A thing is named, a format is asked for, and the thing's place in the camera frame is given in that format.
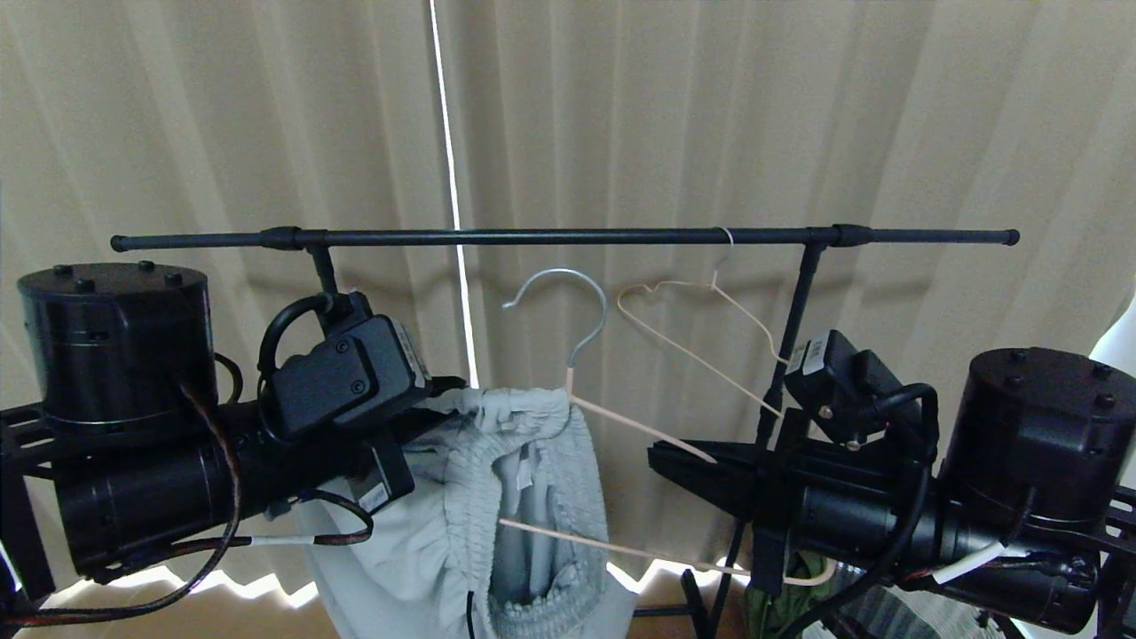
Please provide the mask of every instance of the white heat shrink tube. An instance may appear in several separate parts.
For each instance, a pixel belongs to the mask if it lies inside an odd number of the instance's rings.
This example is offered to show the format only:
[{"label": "white heat shrink tube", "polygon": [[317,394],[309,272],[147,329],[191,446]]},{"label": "white heat shrink tube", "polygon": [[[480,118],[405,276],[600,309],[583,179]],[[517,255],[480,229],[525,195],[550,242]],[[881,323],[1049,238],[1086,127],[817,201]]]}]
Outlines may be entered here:
[{"label": "white heat shrink tube", "polygon": [[930,578],[935,580],[935,583],[942,586],[943,583],[958,579],[972,570],[980,569],[986,563],[1001,557],[1003,553],[1005,553],[1005,546],[1002,546],[1001,541],[995,541],[980,550],[976,550],[967,555],[953,564],[947,564],[935,570],[935,572],[930,573]]}]

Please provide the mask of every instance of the cylindrical motor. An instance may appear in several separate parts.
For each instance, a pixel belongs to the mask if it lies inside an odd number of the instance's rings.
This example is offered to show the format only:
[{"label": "cylindrical motor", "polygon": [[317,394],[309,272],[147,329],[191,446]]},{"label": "cylindrical motor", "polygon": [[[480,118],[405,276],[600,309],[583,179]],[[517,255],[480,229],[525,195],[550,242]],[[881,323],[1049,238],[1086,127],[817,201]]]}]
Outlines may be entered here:
[{"label": "cylindrical motor", "polygon": [[56,266],[19,280],[57,438],[149,445],[204,432],[178,384],[216,401],[204,274],[137,264]]},{"label": "cylindrical motor", "polygon": [[1005,526],[1027,490],[1028,525],[1091,532],[1136,429],[1136,380],[1045,348],[991,350],[970,377],[939,478],[968,517]]}]

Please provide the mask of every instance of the clothes hanger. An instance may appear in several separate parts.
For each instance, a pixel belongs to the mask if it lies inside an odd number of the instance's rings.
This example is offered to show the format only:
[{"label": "clothes hanger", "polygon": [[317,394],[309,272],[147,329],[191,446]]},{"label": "clothes hanger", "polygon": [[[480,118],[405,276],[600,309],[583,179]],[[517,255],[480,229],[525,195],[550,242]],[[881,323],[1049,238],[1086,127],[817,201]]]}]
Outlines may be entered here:
[{"label": "clothes hanger", "polygon": [[598,404],[592,404],[591,401],[587,401],[586,399],[582,399],[582,398],[579,398],[579,397],[577,397],[577,396],[575,396],[573,393],[573,381],[574,381],[575,373],[576,373],[576,355],[580,351],[582,348],[584,348],[585,346],[587,346],[588,342],[591,342],[592,340],[594,340],[596,338],[596,335],[600,334],[600,331],[603,330],[604,324],[607,324],[607,322],[608,322],[608,296],[607,296],[607,293],[603,292],[603,289],[600,287],[600,284],[595,283],[595,280],[588,277],[587,275],[585,275],[584,273],[582,273],[579,271],[576,271],[575,268],[566,268],[566,267],[562,267],[562,266],[554,267],[554,268],[545,268],[544,271],[541,271],[538,273],[534,273],[533,276],[531,276],[520,287],[520,290],[517,291],[516,297],[513,297],[511,300],[502,304],[501,308],[512,308],[512,307],[517,306],[517,304],[520,302],[520,298],[523,298],[525,296],[525,291],[528,290],[528,287],[532,285],[532,283],[535,282],[537,279],[543,277],[544,275],[548,275],[550,273],[563,273],[563,274],[567,274],[567,275],[575,275],[576,277],[579,277],[580,280],[584,280],[585,282],[587,282],[592,287],[592,289],[595,290],[596,294],[600,298],[600,308],[601,308],[601,313],[602,313],[602,315],[600,316],[600,323],[596,324],[594,329],[592,329],[591,333],[588,333],[583,340],[580,340],[579,343],[576,345],[576,348],[571,349],[571,354],[568,356],[568,371],[565,373],[565,391],[568,392],[568,400],[571,401],[573,404],[579,406],[580,408],[585,408],[587,410],[591,410],[591,412],[593,412],[593,413],[595,413],[598,415],[601,415],[603,417],[607,417],[607,418],[609,418],[609,420],[611,420],[613,422],[618,422],[620,424],[630,426],[633,429],[641,430],[641,431],[643,431],[643,432],[645,432],[645,433],[654,437],[655,439],[661,439],[661,440],[663,440],[663,441],[666,441],[668,443],[671,443],[671,445],[674,445],[674,446],[676,446],[678,448],[682,448],[683,450],[690,453],[691,455],[696,456],[700,459],[705,460],[707,463],[717,464],[718,460],[715,459],[712,456],[710,456],[709,454],[707,454],[707,453],[704,453],[702,450],[699,450],[698,448],[691,446],[690,443],[686,443],[685,441],[683,441],[683,440],[680,440],[680,439],[678,439],[676,437],[673,437],[673,435],[669,435],[669,434],[667,434],[665,432],[661,432],[659,430],[652,429],[651,426],[648,426],[646,424],[642,424],[640,422],[636,422],[635,420],[632,420],[630,417],[625,417],[625,416],[623,416],[623,415],[620,415],[618,413],[615,413],[612,410],[608,410],[607,408],[604,408],[604,407],[602,407],[602,406],[600,406]]},{"label": "clothes hanger", "polygon": [[[729,235],[730,243],[733,243],[734,238],[733,238],[733,235],[729,234],[729,231],[726,231],[726,234]],[[588,342],[591,342],[593,339],[595,339],[596,335],[600,334],[600,332],[603,330],[604,324],[608,321],[608,296],[603,292],[603,288],[601,288],[600,284],[598,284],[595,282],[595,280],[588,277],[587,275],[585,275],[584,273],[582,273],[579,271],[576,271],[575,268],[566,268],[566,267],[545,268],[544,271],[541,271],[538,273],[533,274],[520,287],[520,290],[517,291],[516,297],[513,297],[511,300],[504,302],[501,306],[502,306],[502,308],[512,308],[512,307],[517,306],[517,304],[520,302],[520,298],[524,297],[525,291],[528,290],[528,287],[534,281],[536,281],[538,277],[542,277],[542,276],[548,275],[550,273],[565,273],[565,274],[568,274],[568,275],[575,275],[575,276],[584,280],[585,282],[587,282],[588,285],[591,285],[592,289],[595,290],[596,294],[600,298],[600,308],[601,308],[601,313],[602,313],[602,316],[600,317],[600,323],[596,324],[595,329],[593,329],[591,333],[588,333],[583,340],[580,340],[580,342],[577,343],[575,348],[573,348],[571,354],[568,356],[568,370],[565,373],[565,390],[568,392],[568,399],[573,404],[576,404],[577,406],[580,406],[582,408],[587,408],[587,409],[593,410],[593,412],[595,412],[595,413],[598,413],[598,414],[600,414],[602,416],[609,417],[609,418],[611,418],[611,420],[613,420],[616,422],[619,422],[621,424],[626,424],[628,426],[638,429],[638,430],[641,430],[643,432],[650,433],[651,435],[653,435],[653,437],[655,437],[658,439],[661,439],[663,441],[670,442],[674,446],[676,446],[678,448],[682,448],[683,450],[686,450],[687,453],[691,453],[692,455],[695,455],[700,459],[707,459],[708,462],[710,462],[712,464],[717,464],[718,463],[717,459],[715,459],[713,457],[711,457],[709,454],[707,454],[707,453],[704,453],[704,451],[702,451],[702,450],[700,450],[698,448],[694,448],[693,446],[690,446],[685,441],[682,441],[682,440],[679,440],[677,438],[670,437],[670,435],[668,435],[666,433],[659,432],[655,429],[652,429],[651,426],[648,426],[645,424],[641,424],[641,423],[638,423],[638,422],[636,422],[634,420],[630,420],[628,417],[624,417],[623,415],[619,415],[618,413],[612,413],[611,410],[608,410],[607,408],[603,408],[602,406],[598,406],[595,404],[592,404],[591,401],[583,400],[583,399],[580,399],[580,398],[578,398],[578,397],[576,397],[576,396],[573,395],[573,377],[574,377],[574,373],[575,373],[575,368],[576,368],[576,355],[580,351],[582,348],[584,348],[584,346],[586,346]],[[694,566],[695,569],[699,569],[699,570],[702,570],[702,571],[716,571],[716,572],[724,572],[724,573],[740,575],[740,576],[750,576],[750,572],[749,571],[744,571],[744,570],[740,570],[740,569],[735,569],[735,567],[730,567],[730,566],[718,566],[718,565],[713,565],[713,564],[707,564],[704,562],[687,562],[685,559],[678,559],[678,558],[675,558],[675,557],[668,557],[666,555],[658,555],[655,553],[648,553],[646,550],[640,550],[640,549],[636,549],[636,548],[628,548],[626,546],[617,546],[615,543],[608,543],[605,541],[598,541],[595,539],[588,539],[586,537],[579,537],[579,536],[576,536],[576,534],[569,534],[567,532],[560,532],[560,531],[557,531],[557,530],[551,530],[551,529],[546,529],[546,528],[535,526],[535,525],[532,525],[532,524],[526,524],[524,522],[518,522],[518,521],[509,520],[509,518],[506,518],[506,517],[498,517],[498,523],[501,524],[501,525],[504,525],[504,526],[509,526],[509,528],[513,528],[513,529],[519,529],[519,530],[532,532],[532,533],[535,533],[535,534],[542,534],[542,536],[551,537],[551,538],[556,538],[556,539],[563,539],[566,541],[574,541],[574,542],[577,542],[577,543],[583,543],[585,546],[594,546],[596,548],[603,548],[603,549],[612,551],[612,553],[621,553],[621,554],[625,554],[625,555],[634,555],[636,557],[644,557],[644,558],[648,558],[648,559],[662,559],[665,562],[673,562],[673,563],[678,563],[678,564],[686,564],[686,565]],[[825,561],[825,571],[821,574],[819,574],[817,576],[813,576],[813,578],[808,578],[808,579],[794,578],[794,576],[786,576],[786,578],[784,578],[784,581],[785,581],[785,583],[787,583],[790,586],[819,586],[819,584],[826,582],[826,581],[828,581],[829,579],[832,579],[832,576],[833,576],[833,574],[835,572],[836,572],[836,562],[834,559],[832,559],[832,558],[826,558],[826,561]]]},{"label": "clothes hanger", "polygon": [[788,360],[786,360],[785,358],[783,358],[779,355],[777,355],[777,347],[776,347],[776,345],[774,345],[774,335],[769,331],[769,329],[766,327],[766,325],[761,322],[761,320],[758,320],[752,313],[750,313],[749,310],[746,310],[746,308],[744,306],[742,306],[741,304],[738,304],[737,300],[735,300],[734,298],[732,298],[729,296],[729,293],[727,293],[726,291],[721,290],[718,287],[718,271],[721,269],[722,264],[725,264],[726,260],[728,260],[729,257],[734,252],[734,234],[730,233],[729,229],[726,229],[725,226],[717,226],[717,229],[721,229],[722,232],[726,233],[726,236],[729,238],[729,248],[726,249],[726,255],[722,256],[722,258],[718,260],[718,264],[715,265],[713,276],[710,279],[710,283],[709,284],[705,284],[705,283],[702,283],[702,282],[684,282],[684,281],[680,281],[680,280],[663,280],[661,282],[657,282],[653,287],[649,287],[646,284],[632,284],[630,287],[627,287],[626,289],[619,291],[619,294],[616,297],[616,306],[619,308],[619,312],[623,313],[625,317],[627,317],[628,320],[630,320],[632,322],[634,322],[635,324],[637,324],[643,330],[648,331],[649,333],[651,333],[652,335],[659,338],[660,340],[669,343],[670,346],[675,347],[676,349],[680,350],[682,352],[685,352],[686,355],[691,356],[695,362],[698,362],[699,364],[705,366],[712,373],[715,373],[719,377],[721,377],[721,379],[726,380],[727,382],[729,382],[730,384],[733,384],[734,388],[736,388],[737,390],[740,390],[743,393],[745,393],[746,396],[749,396],[751,399],[753,399],[754,401],[757,401],[758,404],[760,404],[761,406],[763,406],[767,410],[771,412],[774,415],[777,415],[777,417],[784,417],[785,416],[784,412],[782,412],[782,410],[779,410],[779,409],[770,406],[768,403],[766,403],[766,400],[763,400],[760,397],[758,397],[757,393],[754,393],[750,389],[743,387],[742,384],[737,383],[736,381],[734,381],[733,379],[730,379],[728,375],[726,375],[725,373],[722,373],[721,371],[719,371],[718,368],[716,368],[712,364],[710,364],[705,359],[699,357],[694,351],[692,351],[691,349],[688,349],[688,348],[679,345],[678,342],[676,342],[675,340],[668,338],[667,335],[662,334],[661,331],[652,327],[646,322],[640,320],[634,314],[632,314],[630,310],[627,310],[627,308],[624,307],[624,297],[627,296],[627,293],[629,293],[630,291],[633,291],[635,289],[643,289],[644,291],[646,291],[648,294],[655,293],[659,290],[659,288],[663,287],[663,285],[668,285],[668,287],[691,287],[691,288],[696,288],[696,289],[708,289],[708,290],[713,291],[715,293],[717,293],[719,297],[721,297],[722,299],[725,299],[729,304],[732,304],[735,308],[737,308],[738,310],[741,310],[742,313],[744,313],[746,317],[749,317],[751,321],[753,321],[753,323],[757,324],[758,327],[760,327],[761,331],[766,334],[766,338],[768,338],[768,340],[769,340],[769,351],[772,352],[774,358],[777,362],[782,362],[782,363],[788,364]]}]

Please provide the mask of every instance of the hanger bar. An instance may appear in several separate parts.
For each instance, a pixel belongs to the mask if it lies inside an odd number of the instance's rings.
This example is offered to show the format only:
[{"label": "hanger bar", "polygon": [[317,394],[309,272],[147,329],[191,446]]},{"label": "hanger bar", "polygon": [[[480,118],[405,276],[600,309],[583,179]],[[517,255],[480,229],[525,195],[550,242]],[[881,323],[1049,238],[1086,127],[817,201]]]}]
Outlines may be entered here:
[{"label": "hanger bar", "polygon": [[[871,229],[858,224],[800,229],[729,229],[738,244],[822,244],[858,247],[869,243],[1018,243],[1017,230],[972,231],[934,229]],[[409,231],[328,231],[277,226],[259,233],[194,233],[183,235],[115,235],[116,251],[265,247],[302,250],[318,247],[429,247],[534,244],[726,244],[720,226],[710,229],[462,229]]]}]

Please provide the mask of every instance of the curtain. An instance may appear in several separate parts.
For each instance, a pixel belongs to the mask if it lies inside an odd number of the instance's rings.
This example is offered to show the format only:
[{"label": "curtain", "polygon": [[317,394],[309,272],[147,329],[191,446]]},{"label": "curtain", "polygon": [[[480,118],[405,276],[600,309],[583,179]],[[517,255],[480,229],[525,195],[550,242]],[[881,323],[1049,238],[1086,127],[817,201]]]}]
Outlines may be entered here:
[{"label": "curtain", "polygon": [[[943,398],[1009,346],[1087,354],[1136,272],[1136,6],[1125,2],[442,2],[462,224],[1008,229],[1013,248],[830,249],[801,339],[829,327]],[[738,247],[719,284],[779,340],[801,249]],[[468,249],[486,385],[563,383],[591,291],[709,282],[722,248]],[[694,291],[628,297],[761,395],[766,337]],[[618,313],[576,391],[684,438],[752,441],[758,406]],[[732,526],[590,416],[615,542],[725,554]],[[613,562],[632,572],[643,563]]]},{"label": "curtain", "polygon": [[[216,349],[247,377],[273,315],[318,290],[302,252],[117,255],[112,234],[451,225],[433,50],[424,2],[5,2],[0,405],[40,397],[16,292],[26,273],[124,259],[203,271]],[[453,255],[333,250],[342,288],[404,322],[433,372],[466,374]],[[302,320],[281,355],[318,341]],[[64,588],[53,492],[28,484]],[[241,528],[287,533],[289,520]],[[173,569],[189,578],[202,561]],[[284,547],[233,551],[222,569],[239,583],[276,573],[289,592],[310,581]]]}]

